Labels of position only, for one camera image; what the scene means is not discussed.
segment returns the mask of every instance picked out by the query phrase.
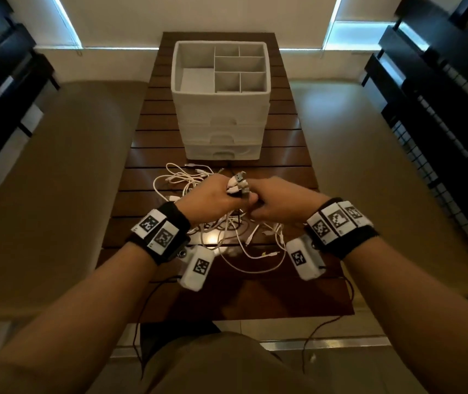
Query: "person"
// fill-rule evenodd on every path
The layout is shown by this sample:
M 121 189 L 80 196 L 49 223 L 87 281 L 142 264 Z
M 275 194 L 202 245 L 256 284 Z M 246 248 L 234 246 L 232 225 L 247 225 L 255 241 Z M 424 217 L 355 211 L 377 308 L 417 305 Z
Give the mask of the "person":
M 306 221 L 329 199 L 277 177 L 250 179 L 250 196 L 232 198 L 225 194 L 227 182 L 223 175 L 211 175 L 181 198 L 177 208 L 192 226 L 238 208 L 249 210 L 256 220 L 297 223 Z M 381 237 L 366 240 L 343 262 L 396 352 L 421 384 L 430 392 L 468 392 L 468 301 Z M 125 244 L 1 349 L 0 393 L 87 390 L 144 298 L 156 268 L 141 247 Z M 242 335 L 220 333 L 187 340 L 173 354 L 164 364 L 159 360 L 147 365 L 149 382 L 143 392 L 301 394 L 320 390 Z M 149 376 L 150 364 L 162 367 Z

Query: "table top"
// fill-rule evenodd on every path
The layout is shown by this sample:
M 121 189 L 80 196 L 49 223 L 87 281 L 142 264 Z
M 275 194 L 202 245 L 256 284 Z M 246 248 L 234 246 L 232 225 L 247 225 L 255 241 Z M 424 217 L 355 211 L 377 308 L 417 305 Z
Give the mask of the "table top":
M 179 40 L 264 41 L 271 65 L 271 100 L 263 147 L 258 160 L 247 161 L 189 161 L 185 156 L 179 134 L 176 109 L 170 89 L 171 64 L 174 45 Z M 154 178 L 165 174 L 167 163 L 184 165 L 187 162 L 209 165 L 222 174 L 231 176 L 244 170 L 249 178 L 280 176 L 311 189 L 318 184 L 310 161 L 309 151 L 290 91 L 276 37 L 273 33 L 190 33 L 163 34 L 149 88 L 135 138 L 126 160 L 119 184 L 112 217 L 108 222 L 99 265 L 111 257 L 124 243 L 130 228 L 152 208 L 162 203 L 152 187 Z M 158 181 L 157 188 L 165 196 L 181 195 L 181 185 Z M 241 239 L 246 239 L 255 224 L 245 221 L 240 228 Z M 258 230 L 248 251 L 259 255 L 264 251 L 279 251 L 274 236 Z M 285 241 L 303 234 L 303 226 L 286 225 Z M 241 251 L 237 239 L 227 238 L 222 246 L 231 264 L 246 271 L 263 271 L 277 265 L 283 251 L 277 256 L 250 259 Z M 281 266 L 269 273 L 246 274 L 236 271 L 222 257 L 216 257 L 207 281 L 199 292 L 183 289 L 178 284 L 165 284 L 149 301 L 143 322 L 178 320 L 262 319 L 306 316 L 351 315 L 354 313 L 346 283 L 342 279 L 339 260 L 324 255 L 327 271 L 322 277 L 305 282 L 299 278 L 286 255 Z M 159 267 L 154 280 L 179 273 L 178 259 Z M 147 296 L 155 287 L 148 285 Z

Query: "plastic drawer unit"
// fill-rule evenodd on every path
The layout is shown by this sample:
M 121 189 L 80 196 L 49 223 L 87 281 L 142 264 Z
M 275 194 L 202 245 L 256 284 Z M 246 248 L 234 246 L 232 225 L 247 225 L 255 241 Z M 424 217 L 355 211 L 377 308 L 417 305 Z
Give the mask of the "plastic drawer unit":
M 264 42 L 178 41 L 171 89 L 187 158 L 259 158 L 271 90 Z

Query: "person's right hand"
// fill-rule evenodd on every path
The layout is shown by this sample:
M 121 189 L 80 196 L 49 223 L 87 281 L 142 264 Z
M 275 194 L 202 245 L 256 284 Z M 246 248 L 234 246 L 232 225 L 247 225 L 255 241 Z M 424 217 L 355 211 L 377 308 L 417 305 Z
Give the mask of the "person's right hand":
M 330 199 L 279 177 L 247 179 L 247 182 L 260 200 L 250 210 L 250 217 L 256 221 L 304 223 Z

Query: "brown shirt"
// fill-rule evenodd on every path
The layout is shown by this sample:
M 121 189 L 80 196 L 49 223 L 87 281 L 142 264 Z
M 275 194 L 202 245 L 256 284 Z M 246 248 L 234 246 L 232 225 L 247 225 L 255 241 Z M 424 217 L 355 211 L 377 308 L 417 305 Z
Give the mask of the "brown shirt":
M 147 364 L 140 392 L 311 394 L 319 388 L 257 341 L 224 332 L 165 346 Z

